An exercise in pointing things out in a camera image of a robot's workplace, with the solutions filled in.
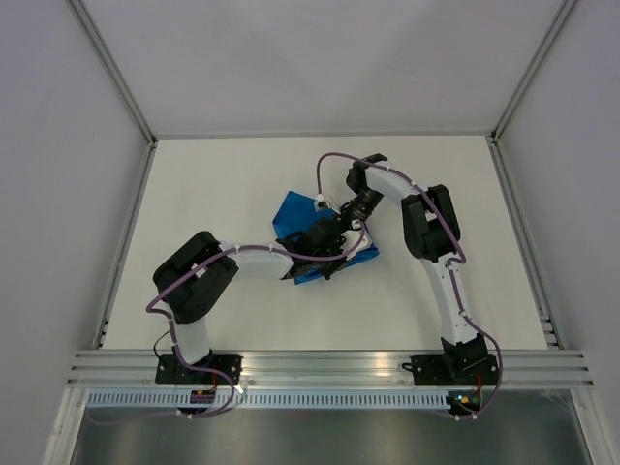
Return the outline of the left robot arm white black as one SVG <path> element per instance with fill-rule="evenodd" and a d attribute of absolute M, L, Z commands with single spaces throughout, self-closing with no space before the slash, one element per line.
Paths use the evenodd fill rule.
<path fill-rule="evenodd" d="M 306 232 L 259 245 L 232 244 L 198 232 L 156 268 L 152 280 L 158 296 L 147 311 L 168 319 L 177 371 L 199 384 L 211 372 L 205 319 L 233 281 L 299 280 L 314 273 L 327 278 L 366 244 L 364 223 L 340 218 L 321 218 Z"/>

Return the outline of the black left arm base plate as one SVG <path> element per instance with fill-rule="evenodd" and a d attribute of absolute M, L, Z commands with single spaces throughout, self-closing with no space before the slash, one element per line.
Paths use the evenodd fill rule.
<path fill-rule="evenodd" d="M 234 385 L 239 383 L 242 356 L 239 354 L 210 354 L 192 369 L 184 366 L 175 354 L 161 355 L 155 374 L 158 385 L 220 385 L 226 375 Z"/>

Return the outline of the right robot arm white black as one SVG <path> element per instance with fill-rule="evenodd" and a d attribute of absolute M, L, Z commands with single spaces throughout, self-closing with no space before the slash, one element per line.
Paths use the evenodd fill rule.
<path fill-rule="evenodd" d="M 440 370 L 453 383 L 493 377 L 496 359 L 474 324 L 462 290 L 459 267 L 466 263 L 461 232 L 448 188 L 424 188 L 388 159 L 375 154 L 354 159 L 346 179 L 356 198 L 342 211 L 364 222 L 382 199 L 400 206 L 403 236 L 409 253 L 427 273 L 442 325 Z"/>

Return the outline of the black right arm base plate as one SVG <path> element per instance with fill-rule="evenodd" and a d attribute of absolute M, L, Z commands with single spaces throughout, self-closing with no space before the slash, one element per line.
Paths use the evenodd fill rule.
<path fill-rule="evenodd" d="M 411 355 L 400 367 L 413 376 L 416 386 L 495 385 L 500 370 L 494 355 L 464 368 L 449 368 L 442 355 Z"/>

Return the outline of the blue cloth napkin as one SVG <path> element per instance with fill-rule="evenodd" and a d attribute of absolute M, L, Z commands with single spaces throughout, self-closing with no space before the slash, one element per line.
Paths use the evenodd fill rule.
<path fill-rule="evenodd" d="M 279 210 L 272 220 L 272 226 L 277 236 L 277 242 L 284 248 L 290 250 L 290 235 L 298 231 L 307 231 L 309 227 L 321 218 L 335 218 L 340 212 L 331 210 L 319 211 L 314 209 L 314 200 L 303 196 L 297 192 L 290 191 L 284 198 Z M 372 245 L 357 254 L 351 260 L 347 257 L 344 267 L 346 269 L 358 264 L 369 262 L 380 255 L 378 247 L 372 242 Z M 310 281 L 321 279 L 319 277 L 309 278 L 307 281 L 295 281 L 297 285 L 305 284 Z"/>

